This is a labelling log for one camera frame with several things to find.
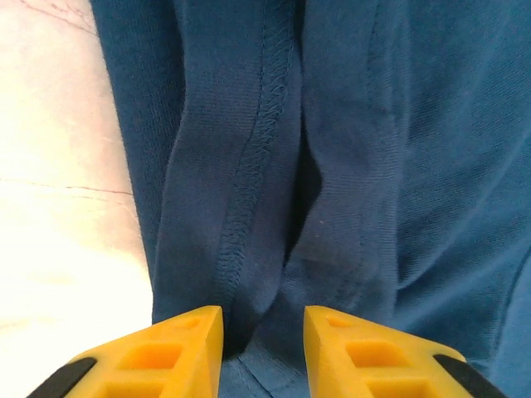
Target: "white surface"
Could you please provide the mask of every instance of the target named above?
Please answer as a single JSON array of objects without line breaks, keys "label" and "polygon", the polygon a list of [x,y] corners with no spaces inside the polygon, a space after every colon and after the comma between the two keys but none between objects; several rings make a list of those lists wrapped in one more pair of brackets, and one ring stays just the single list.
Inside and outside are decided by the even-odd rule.
[{"label": "white surface", "polygon": [[0,0],[0,397],[149,325],[151,293],[88,0]]}]

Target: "yellow clamp jaw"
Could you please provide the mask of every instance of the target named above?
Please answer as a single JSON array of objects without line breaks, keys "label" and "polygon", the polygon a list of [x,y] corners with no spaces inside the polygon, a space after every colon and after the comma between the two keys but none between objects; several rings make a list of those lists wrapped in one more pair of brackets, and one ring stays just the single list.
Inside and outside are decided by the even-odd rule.
[{"label": "yellow clamp jaw", "polygon": [[[220,307],[84,352],[28,398],[216,398]],[[330,308],[304,314],[311,398],[506,398],[456,350]]]}]

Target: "blue t-shirt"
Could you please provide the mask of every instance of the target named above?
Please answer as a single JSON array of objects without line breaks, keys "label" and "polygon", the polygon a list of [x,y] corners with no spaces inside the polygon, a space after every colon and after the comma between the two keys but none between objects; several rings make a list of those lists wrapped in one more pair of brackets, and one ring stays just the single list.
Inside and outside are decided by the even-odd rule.
[{"label": "blue t-shirt", "polygon": [[220,397],[309,396],[304,306],[531,390],[531,2],[91,0],[153,320],[217,304]]}]

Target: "black rubber grip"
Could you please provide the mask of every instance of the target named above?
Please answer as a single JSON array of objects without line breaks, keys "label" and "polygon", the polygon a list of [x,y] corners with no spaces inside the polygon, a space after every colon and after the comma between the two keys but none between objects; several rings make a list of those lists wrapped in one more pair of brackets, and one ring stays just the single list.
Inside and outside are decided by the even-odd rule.
[{"label": "black rubber grip", "polygon": [[27,398],[65,398],[96,362],[94,358],[87,357],[60,367]]},{"label": "black rubber grip", "polygon": [[508,398],[468,363],[443,354],[433,357],[474,398]]}]

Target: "knit fabric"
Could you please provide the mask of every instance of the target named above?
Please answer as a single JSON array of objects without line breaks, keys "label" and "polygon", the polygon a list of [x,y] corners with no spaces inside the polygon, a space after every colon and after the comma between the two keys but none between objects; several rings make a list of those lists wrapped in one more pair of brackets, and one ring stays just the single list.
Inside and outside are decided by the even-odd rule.
[{"label": "knit fabric", "polygon": [[529,396],[531,2],[91,2],[153,320],[222,306],[220,397],[309,396],[309,304]]}]

